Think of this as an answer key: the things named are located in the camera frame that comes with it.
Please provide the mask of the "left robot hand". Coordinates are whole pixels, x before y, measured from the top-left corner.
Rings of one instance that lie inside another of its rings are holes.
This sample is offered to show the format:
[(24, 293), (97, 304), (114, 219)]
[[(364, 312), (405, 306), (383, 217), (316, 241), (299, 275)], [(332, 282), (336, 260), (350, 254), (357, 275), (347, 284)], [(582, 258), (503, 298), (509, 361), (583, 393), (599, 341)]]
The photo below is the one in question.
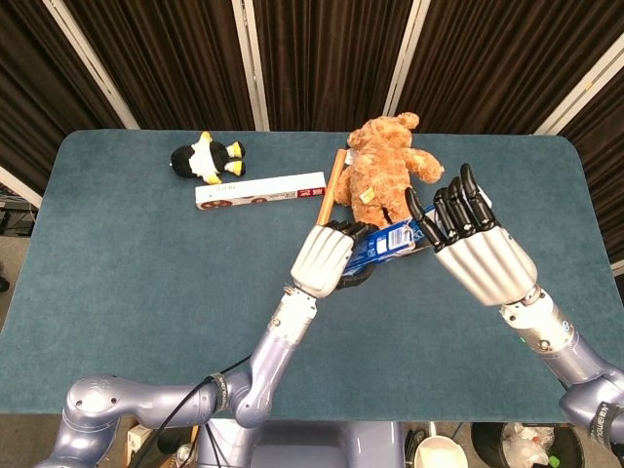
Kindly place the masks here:
[(354, 288), (364, 283), (374, 271), (366, 266), (354, 276), (343, 276), (356, 247), (377, 227), (363, 222), (332, 220), (315, 225), (308, 233), (291, 269), (294, 285), (318, 299), (335, 290)]

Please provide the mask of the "dark brown curtain panel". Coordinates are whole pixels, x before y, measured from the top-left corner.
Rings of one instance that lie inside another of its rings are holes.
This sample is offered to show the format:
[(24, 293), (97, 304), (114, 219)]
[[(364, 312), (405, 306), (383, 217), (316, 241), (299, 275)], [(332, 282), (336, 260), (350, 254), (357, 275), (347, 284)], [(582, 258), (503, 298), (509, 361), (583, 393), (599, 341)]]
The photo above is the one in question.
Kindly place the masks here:
[(121, 120), (41, 0), (0, 0), (0, 166), (45, 192), (62, 141)]
[(253, 0), (273, 131), (347, 132), (382, 114), (413, 0)]
[(624, 68), (560, 135), (579, 153), (608, 259), (624, 260)]
[(141, 128), (254, 128), (231, 0), (64, 2)]
[(418, 131), (533, 133), (624, 33), (624, 0), (431, 0), (398, 111)]

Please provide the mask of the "brown teddy bear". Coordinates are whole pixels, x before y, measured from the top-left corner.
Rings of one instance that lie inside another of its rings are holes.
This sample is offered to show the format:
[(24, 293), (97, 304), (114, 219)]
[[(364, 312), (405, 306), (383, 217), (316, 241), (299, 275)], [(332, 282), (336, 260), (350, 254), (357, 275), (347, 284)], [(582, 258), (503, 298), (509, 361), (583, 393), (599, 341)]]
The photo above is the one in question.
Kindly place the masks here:
[(430, 152), (412, 146), (419, 116), (403, 112), (368, 120), (353, 131), (347, 144), (355, 152), (334, 190), (337, 204), (352, 210), (354, 218), (383, 229), (410, 217), (405, 190), (410, 176), (436, 183), (445, 171)]

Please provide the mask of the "small cardboard box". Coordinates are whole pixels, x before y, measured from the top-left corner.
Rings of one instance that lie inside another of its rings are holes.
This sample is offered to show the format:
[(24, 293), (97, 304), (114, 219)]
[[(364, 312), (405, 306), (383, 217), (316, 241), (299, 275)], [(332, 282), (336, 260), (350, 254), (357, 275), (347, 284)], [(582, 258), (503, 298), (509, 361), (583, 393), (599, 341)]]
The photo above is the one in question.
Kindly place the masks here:
[(145, 444), (151, 433), (152, 429), (146, 428), (141, 424), (135, 425), (127, 432), (127, 462), (130, 463), (134, 455)]

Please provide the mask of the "teal carpet table cover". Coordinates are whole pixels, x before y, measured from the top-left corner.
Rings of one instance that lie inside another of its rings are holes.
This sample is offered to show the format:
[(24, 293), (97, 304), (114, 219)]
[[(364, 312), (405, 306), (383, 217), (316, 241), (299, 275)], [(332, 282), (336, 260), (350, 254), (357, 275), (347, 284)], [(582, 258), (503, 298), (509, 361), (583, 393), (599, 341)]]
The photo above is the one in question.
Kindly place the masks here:
[[(58, 413), (94, 374), (198, 383), (250, 354), (318, 198), (201, 211), (169, 157), (193, 131), (81, 131), (61, 144), (0, 331), (0, 414)], [(620, 300), (579, 156), (560, 136), (418, 134), (445, 179), (469, 164), (539, 284), (624, 368)], [(557, 422), (563, 388), (431, 250), (333, 293), (272, 415)]]

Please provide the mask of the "long white baking paper box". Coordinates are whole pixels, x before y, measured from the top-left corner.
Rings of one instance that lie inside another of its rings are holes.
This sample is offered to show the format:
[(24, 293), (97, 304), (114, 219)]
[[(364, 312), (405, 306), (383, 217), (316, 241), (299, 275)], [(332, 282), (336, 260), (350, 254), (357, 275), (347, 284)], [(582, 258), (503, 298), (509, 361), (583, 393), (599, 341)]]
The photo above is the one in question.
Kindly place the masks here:
[(323, 172), (251, 179), (195, 188), (199, 210), (228, 208), (297, 198), (323, 196), (326, 191)]

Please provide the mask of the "penguin plush toy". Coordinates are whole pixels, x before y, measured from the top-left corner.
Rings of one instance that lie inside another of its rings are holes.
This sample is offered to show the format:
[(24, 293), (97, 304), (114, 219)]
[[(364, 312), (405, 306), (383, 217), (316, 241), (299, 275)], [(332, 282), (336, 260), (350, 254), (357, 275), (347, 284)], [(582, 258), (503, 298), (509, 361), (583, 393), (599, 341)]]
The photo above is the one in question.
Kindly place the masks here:
[(170, 167), (178, 176), (200, 178), (207, 185), (217, 185), (222, 183), (220, 176), (224, 173), (234, 176), (246, 173), (245, 155), (246, 149), (240, 141), (224, 145), (209, 132), (202, 132), (196, 142), (172, 152)]

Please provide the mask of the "lavender robot torso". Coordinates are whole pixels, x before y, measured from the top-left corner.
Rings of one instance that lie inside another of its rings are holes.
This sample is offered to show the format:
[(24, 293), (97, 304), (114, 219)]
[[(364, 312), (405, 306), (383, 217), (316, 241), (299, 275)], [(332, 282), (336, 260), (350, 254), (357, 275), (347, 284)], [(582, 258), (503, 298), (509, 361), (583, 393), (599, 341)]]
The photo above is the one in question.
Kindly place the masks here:
[(245, 429), (214, 419), (197, 450), (197, 468), (405, 468), (396, 421), (269, 420)]

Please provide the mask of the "white bowl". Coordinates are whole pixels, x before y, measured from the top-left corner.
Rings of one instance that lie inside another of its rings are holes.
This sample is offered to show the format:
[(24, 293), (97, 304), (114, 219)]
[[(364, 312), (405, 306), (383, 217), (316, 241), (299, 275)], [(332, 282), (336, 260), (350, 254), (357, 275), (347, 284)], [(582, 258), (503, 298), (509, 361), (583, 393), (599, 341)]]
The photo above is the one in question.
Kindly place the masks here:
[(432, 436), (423, 440), (414, 456), (414, 468), (469, 468), (463, 448), (451, 438)]

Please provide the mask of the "black electronic device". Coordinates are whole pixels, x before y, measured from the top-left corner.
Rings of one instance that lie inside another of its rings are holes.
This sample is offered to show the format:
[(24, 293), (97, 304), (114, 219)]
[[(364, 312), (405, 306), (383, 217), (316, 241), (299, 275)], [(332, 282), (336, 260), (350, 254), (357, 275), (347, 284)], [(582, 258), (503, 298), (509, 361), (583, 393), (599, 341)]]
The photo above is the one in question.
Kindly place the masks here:
[(33, 211), (0, 210), (0, 236), (29, 237), (35, 220)]

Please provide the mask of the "wooden rolling pin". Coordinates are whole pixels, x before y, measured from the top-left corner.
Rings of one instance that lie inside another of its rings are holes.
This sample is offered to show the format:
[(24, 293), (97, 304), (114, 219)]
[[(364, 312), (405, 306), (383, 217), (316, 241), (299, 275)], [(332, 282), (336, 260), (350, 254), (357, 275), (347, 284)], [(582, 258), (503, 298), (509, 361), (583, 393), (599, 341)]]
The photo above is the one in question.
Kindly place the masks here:
[(342, 173), (342, 170), (345, 166), (346, 156), (347, 150), (343, 148), (338, 149), (335, 154), (334, 162), (331, 168), (330, 179), (327, 184), (325, 195), (317, 216), (317, 225), (326, 225), (331, 220), (335, 188)]

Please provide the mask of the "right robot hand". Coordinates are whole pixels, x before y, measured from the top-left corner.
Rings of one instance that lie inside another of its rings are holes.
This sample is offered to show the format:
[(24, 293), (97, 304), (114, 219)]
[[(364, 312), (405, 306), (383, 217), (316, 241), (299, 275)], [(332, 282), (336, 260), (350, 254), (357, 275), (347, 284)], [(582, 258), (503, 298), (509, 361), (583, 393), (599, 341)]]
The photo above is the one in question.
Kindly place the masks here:
[(535, 263), (502, 227), (469, 165), (436, 192), (438, 222), (425, 213), (412, 188), (405, 189), (405, 199), (436, 259), (483, 305), (517, 302), (537, 288)]

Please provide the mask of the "blue toothpaste box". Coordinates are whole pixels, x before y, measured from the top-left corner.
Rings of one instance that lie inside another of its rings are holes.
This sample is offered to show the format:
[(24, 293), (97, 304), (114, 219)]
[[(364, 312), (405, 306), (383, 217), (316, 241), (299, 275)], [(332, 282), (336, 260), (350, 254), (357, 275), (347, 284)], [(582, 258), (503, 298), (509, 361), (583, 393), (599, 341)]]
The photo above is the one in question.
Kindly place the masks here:
[(414, 254), (431, 246), (429, 240), (413, 219), (404, 219), (376, 230), (360, 241), (352, 253), (344, 276), (356, 276), (370, 265), (385, 263), (394, 258)]

